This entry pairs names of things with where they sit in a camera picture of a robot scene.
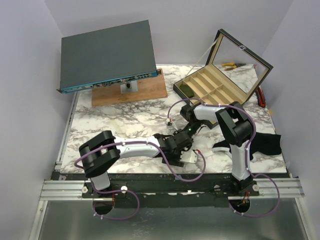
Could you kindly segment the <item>green rolled underwear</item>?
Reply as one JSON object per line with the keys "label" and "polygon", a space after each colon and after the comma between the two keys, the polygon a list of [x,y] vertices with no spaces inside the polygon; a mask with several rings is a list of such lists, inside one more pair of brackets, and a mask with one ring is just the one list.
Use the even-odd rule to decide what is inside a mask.
{"label": "green rolled underwear", "polygon": [[194,92],[187,84],[181,84],[180,90],[186,95],[187,98],[193,98]]}

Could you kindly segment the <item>yellow handled pliers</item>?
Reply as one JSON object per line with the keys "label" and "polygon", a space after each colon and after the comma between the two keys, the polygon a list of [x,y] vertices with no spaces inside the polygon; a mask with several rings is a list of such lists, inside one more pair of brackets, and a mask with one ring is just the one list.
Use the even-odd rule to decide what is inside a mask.
{"label": "yellow handled pliers", "polygon": [[223,63],[221,66],[224,67],[225,71],[231,71],[236,68],[243,67],[245,65],[246,65],[246,63],[231,63],[231,62],[229,62],[229,63]]}

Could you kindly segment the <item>wooden board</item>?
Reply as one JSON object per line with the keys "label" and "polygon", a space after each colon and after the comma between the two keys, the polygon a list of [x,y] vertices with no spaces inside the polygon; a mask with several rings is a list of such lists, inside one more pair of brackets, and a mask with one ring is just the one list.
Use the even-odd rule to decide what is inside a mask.
{"label": "wooden board", "polygon": [[93,107],[166,98],[168,96],[163,70],[156,77],[138,79],[92,90]]}

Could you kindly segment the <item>red black utility knife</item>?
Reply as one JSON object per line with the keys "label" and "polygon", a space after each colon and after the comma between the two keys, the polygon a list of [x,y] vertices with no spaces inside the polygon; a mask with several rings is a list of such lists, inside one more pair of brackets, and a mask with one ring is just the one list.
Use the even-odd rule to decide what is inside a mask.
{"label": "red black utility knife", "polygon": [[256,96],[257,96],[257,103],[261,108],[265,108],[266,107],[266,99],[264,96],[264,93],[261,89],[261,87],[259,86],[256,90]]}

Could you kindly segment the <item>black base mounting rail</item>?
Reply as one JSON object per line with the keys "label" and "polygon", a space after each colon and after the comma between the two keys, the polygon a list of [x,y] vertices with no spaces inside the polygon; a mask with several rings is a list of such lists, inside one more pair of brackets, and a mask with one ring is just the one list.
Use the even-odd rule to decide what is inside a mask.
{"label": "black base mounting rail", "polygon": [[227,208],[232,199],[259,196],[252,178],[237,183],[229,173],[205,173],[193,182],[183,182],[172,174],[110,174],[109,188],[95,192],[85,181],[82,197],[95,203],[112,203],[115,208]]}

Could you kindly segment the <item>black white underwear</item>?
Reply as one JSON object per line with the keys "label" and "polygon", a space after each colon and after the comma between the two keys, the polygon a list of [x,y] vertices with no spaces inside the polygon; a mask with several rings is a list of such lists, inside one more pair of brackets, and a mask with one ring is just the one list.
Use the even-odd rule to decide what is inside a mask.
{"label": "black white underwear", "polygon": [[[224,152],[230,158],[232,151],[230,144],[226,141],[215,143],[212,147],[213,152]],[[259,152],[266,156],[276,156],[282,154],[281,135],[257,132],[250,145],[250,160],[253,161],[254,154]]]}

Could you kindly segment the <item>black compartment organizer box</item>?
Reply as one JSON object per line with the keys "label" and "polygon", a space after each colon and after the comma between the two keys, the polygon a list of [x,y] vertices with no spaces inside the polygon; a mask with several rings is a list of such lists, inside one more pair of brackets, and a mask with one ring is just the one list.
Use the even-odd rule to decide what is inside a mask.
{"label": "black compartment organizer box", "polygon": [[[245,66],[225,71],[222,64],[244,63]],[[205,65],[190,71],[173,84],[173,90],[187,103],[199,101],[211,105],[230,104],[234,101],[245,104],[256,92],[273,66],[241,43],[224,29],[219,29],[209,48]],[[188,85],[194,97],[180,90],[181,84]]]}

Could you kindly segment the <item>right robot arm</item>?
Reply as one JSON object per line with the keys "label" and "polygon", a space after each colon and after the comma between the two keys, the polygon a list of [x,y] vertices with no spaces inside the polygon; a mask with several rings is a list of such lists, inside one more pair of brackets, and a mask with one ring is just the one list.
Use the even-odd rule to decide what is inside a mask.
{"label": "right robot arm", "polygon": [[204,121],[218,123],[231,150],[230,191],[236,196],[247,192],[253,182],[248,160],[251,142],[256,135],[256,125],[241,104],[235,101],[229,105],[206,103],[185,105],[181,108],[180,114],[190,124]]}

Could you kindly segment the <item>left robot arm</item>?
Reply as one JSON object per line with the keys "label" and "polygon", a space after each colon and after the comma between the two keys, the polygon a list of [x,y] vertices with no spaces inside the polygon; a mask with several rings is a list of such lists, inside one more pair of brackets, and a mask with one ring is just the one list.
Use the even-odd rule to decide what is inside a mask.
{"label": "left robot arm", "polygon": [[93,191],[101,198],[111,191],[108,169],[120,159],[133,157],[162,158],[162,163],[183,167],[194,164],[197,154],[193,139],[185,132],[174,135],[156,133],[147,138],[122,138],[105,130],[82,144],[78,150],[85,177],[94,184]]}

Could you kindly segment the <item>metal switch stand bracket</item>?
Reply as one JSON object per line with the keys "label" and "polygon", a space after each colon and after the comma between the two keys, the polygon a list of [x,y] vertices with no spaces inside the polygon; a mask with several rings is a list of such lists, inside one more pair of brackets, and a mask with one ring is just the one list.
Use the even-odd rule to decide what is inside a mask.
{"label": "metal switch stand bracket", "polygon": [[138,83],[137,81],[128,81],[125,82],[124,84],[120,85],[120,92],[122,94],[125,93],[134,93],[134,92],[138,92]]}

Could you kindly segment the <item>grey network switch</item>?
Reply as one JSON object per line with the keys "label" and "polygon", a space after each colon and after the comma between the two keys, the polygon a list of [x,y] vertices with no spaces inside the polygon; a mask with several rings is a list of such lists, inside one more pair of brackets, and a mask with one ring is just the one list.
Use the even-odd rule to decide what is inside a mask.
{"label": "grey network switch", "polygon": [[61,39],[58,88],[61,94],[124,84],[159,74],[148,20]]}

